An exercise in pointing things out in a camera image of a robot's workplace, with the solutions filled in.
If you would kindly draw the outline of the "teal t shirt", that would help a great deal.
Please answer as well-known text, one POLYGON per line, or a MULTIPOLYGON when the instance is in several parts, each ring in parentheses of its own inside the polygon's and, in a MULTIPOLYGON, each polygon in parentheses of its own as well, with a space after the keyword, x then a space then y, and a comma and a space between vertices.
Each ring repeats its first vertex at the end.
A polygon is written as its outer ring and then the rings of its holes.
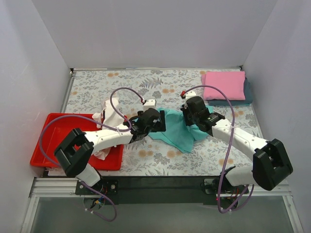
POLYGON ((153 140, 160 140, 177 148, 182 153, 191 153, 194 143, 209 137, 208 133, 201 131, 198 126, 186 126, 181 111, 157 108, 165 113, 166 130, 164 132, 150 133, 153 140))

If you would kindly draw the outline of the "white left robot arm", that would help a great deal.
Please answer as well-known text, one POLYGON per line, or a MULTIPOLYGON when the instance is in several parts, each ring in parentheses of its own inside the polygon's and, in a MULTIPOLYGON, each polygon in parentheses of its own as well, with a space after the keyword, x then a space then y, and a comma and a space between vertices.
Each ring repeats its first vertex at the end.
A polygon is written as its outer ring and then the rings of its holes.
POLYGON ((142 140, 149 133, 165 130, 165 111, 149 108, 139 111, 138 116, 118 125, 115 130, 83 132, 79 128, 73 129, 55 149, 54 155, 67 177, 77 178, 93 187, 102 178, 89 164, 92 154, 106 148, 131 144, 142 140))

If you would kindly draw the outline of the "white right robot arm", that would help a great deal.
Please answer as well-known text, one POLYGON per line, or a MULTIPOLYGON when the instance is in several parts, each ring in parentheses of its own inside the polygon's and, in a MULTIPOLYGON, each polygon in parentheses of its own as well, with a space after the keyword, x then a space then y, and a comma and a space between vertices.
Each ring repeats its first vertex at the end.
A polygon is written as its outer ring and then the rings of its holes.
POLYGON ((252 161, 251 166, 225 170, 226 186, 259 185, 271 191, 292 174, 293 167, 281 141, 268 141, 232 127, 223 115, 211 113, 200 96, 185 95, 183 98, 185 103, 181 111, 186 125, 196 125, 210 136, 231 143, 252 161))

